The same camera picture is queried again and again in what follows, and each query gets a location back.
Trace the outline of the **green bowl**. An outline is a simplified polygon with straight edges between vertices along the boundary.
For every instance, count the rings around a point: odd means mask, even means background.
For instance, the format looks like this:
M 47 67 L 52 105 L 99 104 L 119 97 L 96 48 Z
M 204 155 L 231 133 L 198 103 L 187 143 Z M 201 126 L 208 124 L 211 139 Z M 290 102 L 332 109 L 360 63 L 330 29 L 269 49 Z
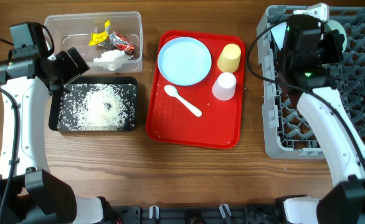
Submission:
M 344 51 L 346 50 L 346 47 L 347 47 L 347 34 L 346 34 L 346 31 L 344 29 L 344 27 L 338 22 L 338 21 L 335 21 L 335 20 L 329 20 L 328 23 L 325 25 L 325 29 L 324 29 L 324 32 L 326 32 L 327 30 L 339 30 L 339 32 L 341 34 L 344 34 L 346 40 L 344 41 Z

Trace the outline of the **yellow foil wrapper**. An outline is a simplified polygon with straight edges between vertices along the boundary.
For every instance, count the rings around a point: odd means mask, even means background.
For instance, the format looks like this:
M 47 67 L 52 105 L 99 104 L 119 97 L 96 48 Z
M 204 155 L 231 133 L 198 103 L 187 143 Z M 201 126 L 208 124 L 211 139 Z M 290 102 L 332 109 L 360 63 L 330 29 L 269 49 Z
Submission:
M 91 33 L 91 39 L 89 41 L 89 45 L 97 45 L 107 40 L 109 36 L 109 29 L 110 29 L 111 23 L 109 20 L 106 21 L 104 24 L 105 30 L 101 33 Z

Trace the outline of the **red silver foil wrapper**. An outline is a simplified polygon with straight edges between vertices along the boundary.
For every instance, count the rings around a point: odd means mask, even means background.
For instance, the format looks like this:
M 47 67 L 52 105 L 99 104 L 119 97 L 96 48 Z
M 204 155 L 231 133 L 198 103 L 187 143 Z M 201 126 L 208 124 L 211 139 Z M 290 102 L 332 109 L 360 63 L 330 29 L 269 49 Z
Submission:
M 106 49 L 118 49 L 124 51 L 127 55 L 133 55 L 135 46 L 125 37 L 117 32 L 112 32 L 106 40 L 98 44 Z

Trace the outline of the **yellow plastic cup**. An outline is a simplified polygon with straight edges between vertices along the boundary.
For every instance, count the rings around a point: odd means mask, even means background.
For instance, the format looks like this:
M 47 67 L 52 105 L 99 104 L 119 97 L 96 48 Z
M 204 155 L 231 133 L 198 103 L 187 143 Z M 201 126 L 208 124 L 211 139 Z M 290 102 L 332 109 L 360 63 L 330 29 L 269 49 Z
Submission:
M 241 49 L 237 44 L 227 44 L 219 55 L 217 66 L 222 72 L 234 73 L 240 63 Z

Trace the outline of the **white plastic spoon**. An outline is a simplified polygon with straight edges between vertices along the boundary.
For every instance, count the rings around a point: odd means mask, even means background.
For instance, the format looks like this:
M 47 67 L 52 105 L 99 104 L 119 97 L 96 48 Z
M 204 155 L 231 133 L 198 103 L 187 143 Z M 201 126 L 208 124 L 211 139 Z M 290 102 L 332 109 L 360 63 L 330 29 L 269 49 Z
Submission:
M 179 100 L 196 117 L 201 117 L 202 116 L 202 111 L 199 108 L 195 107 L 190 102 L 188 102 L 187 100 L 185 100 L 183 97 L 181 97 L 179 95 L 178 90 L 177 90 L 176 87 L 174 87 L 172 85 L 166 85 L 164 87 L 164 91 L 166 92 L 167 95 L 169 95 L 171 97 L 174 97 L 177 100 Z

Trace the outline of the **white plastic cup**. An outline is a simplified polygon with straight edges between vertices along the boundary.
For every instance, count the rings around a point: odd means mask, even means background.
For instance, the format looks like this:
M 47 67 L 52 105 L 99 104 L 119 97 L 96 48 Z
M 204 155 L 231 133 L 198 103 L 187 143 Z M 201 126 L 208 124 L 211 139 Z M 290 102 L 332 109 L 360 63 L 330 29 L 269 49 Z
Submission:
M 227 101 L 235 95 L 237 79 L 233 73 L 221 73 L 212 87 L 212 94 L 218 100 Z

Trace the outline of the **large light blue plate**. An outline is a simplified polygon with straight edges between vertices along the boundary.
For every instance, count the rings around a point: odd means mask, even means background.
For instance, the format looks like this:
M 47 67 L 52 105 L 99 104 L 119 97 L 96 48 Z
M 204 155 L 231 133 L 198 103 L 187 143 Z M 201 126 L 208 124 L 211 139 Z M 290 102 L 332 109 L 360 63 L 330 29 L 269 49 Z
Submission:
M 191 86 L 201 82 L 212 67 L 209 49 L 192 37 L 177 37 L 158 53 L 158 70 L 172 84 Z

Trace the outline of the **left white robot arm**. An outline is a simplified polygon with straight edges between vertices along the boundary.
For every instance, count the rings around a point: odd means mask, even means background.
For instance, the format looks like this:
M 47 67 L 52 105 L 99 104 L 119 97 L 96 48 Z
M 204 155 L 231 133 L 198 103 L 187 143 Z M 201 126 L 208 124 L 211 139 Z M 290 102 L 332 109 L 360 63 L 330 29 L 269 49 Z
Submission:
M 12 51 L 0 62 L 4 128 L 0 156 L 0 223 L 112 223 L 116 212 L 103 197 L 84 198 L 50 173 L 44 109 L 88 65 L 75 48 L 55 60 L 36 46 Z

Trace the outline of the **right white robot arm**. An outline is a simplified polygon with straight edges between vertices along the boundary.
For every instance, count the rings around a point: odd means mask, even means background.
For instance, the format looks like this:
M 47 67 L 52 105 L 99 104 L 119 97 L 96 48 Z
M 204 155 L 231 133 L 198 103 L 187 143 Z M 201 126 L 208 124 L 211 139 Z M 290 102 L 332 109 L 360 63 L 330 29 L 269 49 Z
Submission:
M 285 24 L 278 82 L 299 96 L 297 109 L 316 136 L 333 182 L 322 199 L 285 199 L 285 218 L 288 223 L 365 223 L 365 145 L 324 66 L 342 60 L 344 36 L 325 31 L 325 23 L 310 15 L 290 16 Z

